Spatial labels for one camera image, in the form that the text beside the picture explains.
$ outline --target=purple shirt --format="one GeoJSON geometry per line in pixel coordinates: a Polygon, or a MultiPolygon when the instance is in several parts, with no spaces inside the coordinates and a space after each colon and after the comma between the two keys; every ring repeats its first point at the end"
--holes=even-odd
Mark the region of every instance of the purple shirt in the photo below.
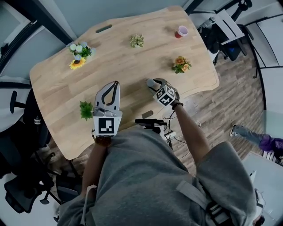
{"type": "Polygon", "coordinates": [[[283,139],[281,138],[272,138],[270,135],[264,134],[259,147],[263,151],[274,151],[283,155],[283,139]]]}

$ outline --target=gray t-shirt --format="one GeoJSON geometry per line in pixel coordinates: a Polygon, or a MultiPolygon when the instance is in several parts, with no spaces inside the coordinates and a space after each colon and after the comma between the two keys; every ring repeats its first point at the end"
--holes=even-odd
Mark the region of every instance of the gray t-shirt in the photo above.
{"type": "MultiPolygon", "coordinates": [[[[232,145],[223,142],[197,165],[191,176],[168,144],[148,129],[125,130],[112,139],[95,200],[88,199],[87,226],[204,226],[205,211],[177,191],[185,181],[230,211],[235,225],[253,220],[252,183],[232,145]]],[[[61,205],[58,226],[78,226],[84,198],[61,205]]]]}

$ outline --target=black bracelet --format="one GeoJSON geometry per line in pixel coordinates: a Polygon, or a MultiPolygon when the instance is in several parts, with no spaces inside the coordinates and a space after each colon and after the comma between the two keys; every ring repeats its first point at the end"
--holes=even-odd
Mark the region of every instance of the black bracelet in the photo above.
{"type": "Polygon", "coordinates": [[[178,103],[176,103],[176,104],[174,104],[173,106],[172,106],[172,110],[174,110],[178,105],[182,105],[182,106],[184,106],[184,104],[183,103],[181,103],[181,102],[178,102],[178,103]]]}

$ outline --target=wooden table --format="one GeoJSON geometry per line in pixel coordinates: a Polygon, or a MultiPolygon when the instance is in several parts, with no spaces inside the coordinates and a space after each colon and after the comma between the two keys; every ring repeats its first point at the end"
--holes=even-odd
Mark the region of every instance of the wooden table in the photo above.
{"type": "Polygon", "coordinates": [[[80,101],[94,102],[96,93],[107,83],[121,84],[123,112],[120,130],[133,125],[149,110],[151,118],[161,118],[164,108],[154,101],[146,86],[148,78],[164,78],[182,98],[212,90],[219,85],[217,73],[194,24],[179,6],[120,19],[110,19],[90,28],[75,43],[86,41],[96,55],[86,65],[71,70],[73,55],[67,48],[35,65],[31,72],[34,94],[47,127],[67,159],[78,157],[93,143],[93,120],[80,118],[80,101]],[[96,31],[107,25],[111,28],[96,31]],[[175,38],[178,26],[189,35],[175,38]],[[129,36],[142,33],[143,48],[131,48],[129,36]],[[187,58],[192,68],[182,74],[171,69],[178,56],[187,58]]]}

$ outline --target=forearm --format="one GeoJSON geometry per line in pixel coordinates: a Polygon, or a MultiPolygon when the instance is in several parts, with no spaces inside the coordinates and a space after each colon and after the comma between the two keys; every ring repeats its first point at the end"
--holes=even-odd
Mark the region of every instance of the forearm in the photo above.
{"type": "Polygon", "coordinates": [[[106,157],[106,147],[95,143],[84,169],[82,195],[86,195],[87,187],[98,185],[100,173],[106,157]]]}
{"type": "Polygon", "coordinates": [[[187,147],[196,164],[209,152],[210,147],[202,130],[190,118],[181,105],[175,107],[175,112],[180,124],[187,147]]]}

